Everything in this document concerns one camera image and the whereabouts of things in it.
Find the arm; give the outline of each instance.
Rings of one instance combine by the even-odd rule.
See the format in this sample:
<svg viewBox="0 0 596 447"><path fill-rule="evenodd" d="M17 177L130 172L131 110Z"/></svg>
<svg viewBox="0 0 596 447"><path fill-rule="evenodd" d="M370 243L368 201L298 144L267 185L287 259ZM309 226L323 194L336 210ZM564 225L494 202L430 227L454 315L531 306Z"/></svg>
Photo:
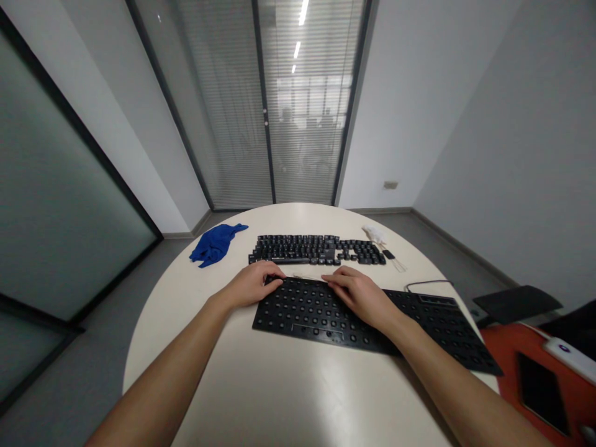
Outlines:
<svg viewBox="0 0 596 447"><path fill-rule="evenodd" d="M402 352L463 446L549 446L513 407L445 352L366 275L341 267L323 275L361 319Z"/></svg>
<svg viewBox="0 0 596 447"><path fill-rule="evenodd" d="M274 263L260 261L242 269L210 297L118 401L87 445L170 445L230 314L282 284L278 279L264 286L267 275L286 277Z"/></svg>

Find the phone screen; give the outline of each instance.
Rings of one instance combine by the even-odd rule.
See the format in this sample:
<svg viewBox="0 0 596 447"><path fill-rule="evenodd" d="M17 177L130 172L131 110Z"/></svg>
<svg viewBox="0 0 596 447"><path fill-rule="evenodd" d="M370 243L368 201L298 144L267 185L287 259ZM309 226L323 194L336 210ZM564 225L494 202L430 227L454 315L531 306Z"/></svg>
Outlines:
<svg viewBox="0 0 596 447"><path fill-rule="evenodd" d="M557 376L522 353L517 353L517 360L522 404L560 433L570 436Z"/></svg>

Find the wall socket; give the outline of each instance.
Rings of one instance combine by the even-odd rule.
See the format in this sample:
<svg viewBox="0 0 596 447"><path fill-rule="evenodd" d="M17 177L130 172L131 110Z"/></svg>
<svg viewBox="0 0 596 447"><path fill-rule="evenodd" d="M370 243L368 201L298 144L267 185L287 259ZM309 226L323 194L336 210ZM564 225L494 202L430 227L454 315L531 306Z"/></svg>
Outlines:
<svg viewBox="0 0 596 447"><path fill-rule="evenodd" d="M397 182L386 181L383 184L383 189L397 189Z"/></svg>

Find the keycap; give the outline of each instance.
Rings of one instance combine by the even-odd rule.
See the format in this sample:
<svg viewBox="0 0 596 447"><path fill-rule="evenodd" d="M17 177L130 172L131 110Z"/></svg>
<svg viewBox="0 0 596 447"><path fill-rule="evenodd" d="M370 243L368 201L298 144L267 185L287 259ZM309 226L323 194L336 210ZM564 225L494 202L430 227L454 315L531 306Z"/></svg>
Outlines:
<svg viewBox="0 0 596 447"><path fill-rule="evenodd" d="M277 265L287 265L287 264L310 264L309 258L291 258L291 259L283 259L283 258L273 258L271 259Z"/></svg>

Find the black door frame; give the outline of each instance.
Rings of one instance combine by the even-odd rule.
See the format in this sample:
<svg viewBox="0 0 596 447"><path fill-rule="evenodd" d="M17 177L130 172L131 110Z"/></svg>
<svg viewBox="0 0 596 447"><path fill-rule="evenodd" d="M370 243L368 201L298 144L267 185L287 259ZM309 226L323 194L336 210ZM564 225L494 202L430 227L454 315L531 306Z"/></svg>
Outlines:
<svg viewBox="0 0 596 447"><path fill-rule="evenodd" d="M340 147L340 155L338 157L337 169L335 173L335 180L333 183L333 194L331 199L331 205L335 206L335 199L337 197L337 190L339 188L340 177L341 177L341 167L343 164L343 159L345 156L346 150L346 143L348 141L348 133L350 127L350 120L353 113L354 107L354 100L356 95L356 85L358 84L358 76L361 72L360 66L363 59L364 53L364 41L366 37L366 32L368 29L369 21L371 18L371 8L373 5L374 0L363 0L364 1L364 14L361 19L359 34L358 34L358 46L356 47L356 57L354 58L354 73L352 76L352 85L350 90L350 97L348 99L348 110L346 112L346 124L342 131L341 136L341 147ZM151 44L151 40L149 38L149 34L147 33L147 28L145 28L145 24L143 23L143 19L141 18L141 13L137 7L136 0L125 0L126 5L129 9L130 15L132 17L133 23L137 28L137 32L139 37L141 38L141 42L145 47L145 52L147 53L147 57L153 67L153 71L155 72L155 76L157 81L160 85L161 91L168 103L169 110L172 114L172 118L174 119L174 123L178 128L178 132L180 133L182 142L184 144L184 148L186 149L186 153L191 160L192 167L197 175L197 179L199 180L199 184L201 185L201 189L205 198L207 199L207 203L209 204L209 209L212 212L241 212L246 211L247 209L215 209L213 200L211 195L209 194L209 189L207 188L207 184L205 183L205 179L201 173L201 167L196 159L195 154L192 151L192 146L190 140L188 139L188 135L186 130L184 129L184 124L182 119L180 118L180 114L178 112L178 108L174 102L173 96L169 90L168 83L166 82L166 78L163 74L163 70L161 69L160 63L157 59L157 54L155 53L155 49ZM263 61L263 46L261 43L261 25L260 25L260 17L259 17L259 2L258 0L251 0L251 5L253 8L253 23L255 25L255 39L256 39L256 52L258 57L258 65L259 65L259 78L261 82L261 96L263 101L263 127L265 129L265 136L267 141L267 157L269 163L269 178L271 180L271 197L273 199L273 203L277 203L276 194L275 194L275 180L273 174L273 154L271 150L271 136L269 133L269 107L267 103L267 90L265 85L265 70L264 70L264 61Z"/></svg>
<svg viewBox="0 0 596 447"><path fill-rule="evenodd" d="M58 110L65 116L75 132L89 148L95 159L105 169L110 178L116 184L121 193L126 197L131 206L155 235L155 241L146 247L123 271L121 271L108 285L106 285L95 297L84 305L68 321L55 317L35 307L21 303L11 297L0 293L0 312L15 316L29 323L49 328L54 332L65 335L63 341L56 346L35 368L31 371L8 395L0 402L0 417L6 413L8 408L29 388L33 382L51 365L77 336L85 332L80 326L81 322L112 292L130 272L132 272L151 251L163 240L157 225L151 219L147 211L130 190L124 179L118 173L110 159L103 152L95 138L91 135L83 121L77 115L70 103L66 100L58 86L54 83L45 68L39 62L27 42L20 35L10 18L0 7L0 32L7 38L14 51L31 71L35 79L40 83L48 97L57 106Z"/></svg>

